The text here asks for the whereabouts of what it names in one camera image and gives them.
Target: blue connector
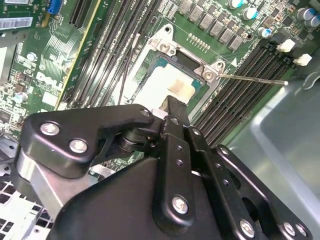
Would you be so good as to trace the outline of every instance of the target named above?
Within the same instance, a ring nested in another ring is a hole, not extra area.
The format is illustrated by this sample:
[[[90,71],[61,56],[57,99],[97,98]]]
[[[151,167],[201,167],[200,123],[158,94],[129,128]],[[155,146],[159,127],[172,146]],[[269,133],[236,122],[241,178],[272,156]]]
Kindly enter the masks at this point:
[[[62,4],[62,0],[51,0],[50,6],[47,12],[50,14],[58,14],[60,11],[61,4]]]

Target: white connector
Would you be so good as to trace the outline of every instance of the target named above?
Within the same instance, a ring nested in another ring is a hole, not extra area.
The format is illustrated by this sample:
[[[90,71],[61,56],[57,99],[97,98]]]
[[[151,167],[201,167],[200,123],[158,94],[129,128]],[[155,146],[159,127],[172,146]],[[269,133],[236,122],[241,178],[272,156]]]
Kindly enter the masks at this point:
[[[282,53],[289,53],[295,45],[296,43],[294,41],[292,41],[291,39],[287,39],[283,43],[278,45],[276,49]]]
[[[300,56],[299,58],[293,60],[293,63],[299,66],[307,66],[308,63],[311,61],[312,56],[310,56],[309,54],[303,54],[302,56]]]

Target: screw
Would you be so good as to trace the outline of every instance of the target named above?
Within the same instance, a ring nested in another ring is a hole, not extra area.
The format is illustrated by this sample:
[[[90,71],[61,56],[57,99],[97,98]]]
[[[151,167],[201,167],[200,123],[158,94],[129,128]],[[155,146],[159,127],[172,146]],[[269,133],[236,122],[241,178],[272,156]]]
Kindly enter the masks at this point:
[[[223,147],[221,147],[221,152],[223,152],[223,154],[228,155],[229,153],[227,152],[227,150]]]
[[[150,113],[148,112],[148,110],[141,110],[140,113],[146,117],[150,117]]]
[[[171,118],[171,122],[173,122],[175,125],[179,125],[179,121],[176,118]]]
[[[249,238],[253,238],[255,236],[255,231],[247,220],[241,219],[240,227],[243,233],[247,235]]]
[[[295,235],[296,235],[295,230],[294,230],[294,228],[290,225],[290,223],[285,222],[285,223],[283,224],[283,226],[284,226],[284,229],[286,230],[286,232],[287,232],[288,234],[290,234],[291,236],[295,236]]]
[[[212,71],[206,71],[205,73],[204,73],[204,78],[206,79],[206,80],[210,80],[210,79],[212,79],[214,77],[214,73],[212,72]]]
[[[40,126],[40,131],[45,135],[54,136],[60,132],[60,128],[54,123],[47,122]]]
[[[188,212],[188,204],[179,196],[172,198],[172,206],[179,214],[186,214]]]
[[[163,53],[167,53],[170,50],[170,46],[166,43],[162,43],[160,45],[160,51]]]
[[[196,135],[200,135],[200,132],[197,130],[197,129],[193,129],[193,132],[196,134]]]
[[[82,154],[85,151],[87,151],[87,149],[88,149],[88,145],[80,139],[72,140],[69,143],[69,147],[73,152],[78,153],[78,154]]]
[[[306,230],[300,225],[300,224],[296,224],[295,227],[298,229],[298,231],[303,235],[303,236],[307,236],[307,232]]]

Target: black clamp tool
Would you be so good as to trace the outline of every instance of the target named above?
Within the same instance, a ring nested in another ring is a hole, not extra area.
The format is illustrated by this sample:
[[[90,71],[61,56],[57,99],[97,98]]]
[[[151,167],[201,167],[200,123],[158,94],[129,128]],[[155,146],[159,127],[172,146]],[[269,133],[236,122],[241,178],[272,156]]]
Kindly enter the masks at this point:
[[[12,181],[55,219],[49,240],[312,239],[229,149],[208,147],[184,103],[168,96],[160,109],[163,119],[137,104],[26,119]],[[90,184],[90,167],[134,151],[144,159]]]

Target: motherboard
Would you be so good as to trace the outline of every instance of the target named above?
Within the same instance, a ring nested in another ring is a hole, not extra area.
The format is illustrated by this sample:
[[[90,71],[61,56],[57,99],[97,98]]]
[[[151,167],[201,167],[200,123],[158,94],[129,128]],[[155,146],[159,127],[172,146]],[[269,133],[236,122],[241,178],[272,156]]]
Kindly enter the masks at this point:
[[[172,95],[211,147],[226,143],[279,87],[219,75],[287,79],[320,45],[317,0],[4,0],[1,8],[0,40],[24,37],[0,46],[0,129],[16,139],[33,113],[151,110]]]

